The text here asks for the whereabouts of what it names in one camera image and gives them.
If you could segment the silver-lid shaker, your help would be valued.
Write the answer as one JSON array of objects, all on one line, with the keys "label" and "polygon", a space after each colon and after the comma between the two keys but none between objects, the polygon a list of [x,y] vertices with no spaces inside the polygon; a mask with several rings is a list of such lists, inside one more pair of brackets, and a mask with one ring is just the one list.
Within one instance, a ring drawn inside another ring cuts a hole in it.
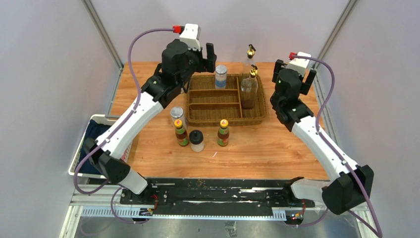
[{"label": "silver-lid shaker", "polygon": [[227,85],[227,67],[218,65],[215,68],[215,89],[225,89]]},{"label": "silver-lid shaker", "polygon": [[173,107],[170,110],[170,116],[171,116],[173,122],[175,122],[175,120],[179,119],[179,120],[182,121],[183,126],[185,128],[187,128],[187,123],[186,123],[184,110],[181,107],[179,107],[179,106]]}]

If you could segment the oil bottle with brown residue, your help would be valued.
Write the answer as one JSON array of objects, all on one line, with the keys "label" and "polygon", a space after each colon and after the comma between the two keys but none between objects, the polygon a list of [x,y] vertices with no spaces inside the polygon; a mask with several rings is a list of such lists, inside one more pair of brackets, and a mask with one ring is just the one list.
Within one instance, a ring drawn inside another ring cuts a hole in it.
[{"label": "oil bottle with brown residue", "polygon": [[247,68],[247,71],[242,73],[242,79],[240,81],[240,97],[242,108],[251,109],[256,100],[258,90],[258,67],[255,64],[251,64]]}]

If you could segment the sauce bottle yellow cap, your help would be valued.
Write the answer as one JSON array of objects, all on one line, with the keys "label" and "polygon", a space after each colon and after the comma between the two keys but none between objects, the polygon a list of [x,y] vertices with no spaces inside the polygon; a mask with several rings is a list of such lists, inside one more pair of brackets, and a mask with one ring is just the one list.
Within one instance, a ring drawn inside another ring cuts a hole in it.
[{"label": "sauce bottle yellow cap", "polygon": [[180,146],[187,146],[189,144],[188,133],[184,127],[182,120],[176,119],[174,121],[175,136]]},{"label": "sauce bottle yellow cap", "polygon": [[228,145],[228,143],[229,143],[228,120],[222,119],[220,121],[217,136],[218,136],[217,143],[218,143],[219,146]]}]

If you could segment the clear oil bottle gold spout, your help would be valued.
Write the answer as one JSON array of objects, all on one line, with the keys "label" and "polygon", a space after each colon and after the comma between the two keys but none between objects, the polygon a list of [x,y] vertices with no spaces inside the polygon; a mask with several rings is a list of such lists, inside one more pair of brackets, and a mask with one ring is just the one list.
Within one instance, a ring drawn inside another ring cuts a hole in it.
[{"label": "clear oil bottle gold spout", "polygon": [[255,64],[254,55],[256,49],[252,44],[249,44],[248,47],[246,58],[243,61],[242,74],[249,74],[250,70],[253,69],[252,65]]}]

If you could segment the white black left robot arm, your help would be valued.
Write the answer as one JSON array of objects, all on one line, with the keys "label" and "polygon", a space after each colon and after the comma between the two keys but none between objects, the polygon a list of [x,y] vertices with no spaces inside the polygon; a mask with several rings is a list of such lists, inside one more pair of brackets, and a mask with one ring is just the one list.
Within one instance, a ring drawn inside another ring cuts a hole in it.
[{"label": "white black left robot arm", "polygon": [[217,56],[212,43],[206,43],[206,52],[203,57],[202,49],[194,50],[179,39],[170,42],[162,52],[161,63],[124,114],[102,135],[83,143],[85,159],[110,183],[133,192],[140,205],[150,202],[152,192],[146,179],[121,157],[143,127],[187,90],[194,73],[215,71]]}]

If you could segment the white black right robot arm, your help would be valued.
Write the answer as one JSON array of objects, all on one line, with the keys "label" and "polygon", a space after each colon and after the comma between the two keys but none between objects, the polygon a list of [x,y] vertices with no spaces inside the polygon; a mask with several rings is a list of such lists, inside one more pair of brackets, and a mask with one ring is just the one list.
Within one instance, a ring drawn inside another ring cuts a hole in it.
[{"label": "white black right robot arm", "polygon": [[278,59],[273,70],[275,90],[270,103],[278,120],[315,155],[329,180],[291,179],[283,190],[284,203],[295,207],[303,199],[322,202],[336,215],[362,203],[370,206],[373,170],[368,165],[360,166],[347,156],[320,127],[319,118],[299,98],[308,93],[316,75],[314,70],[305,74],[307,66],[297,58],[289,63]]}]

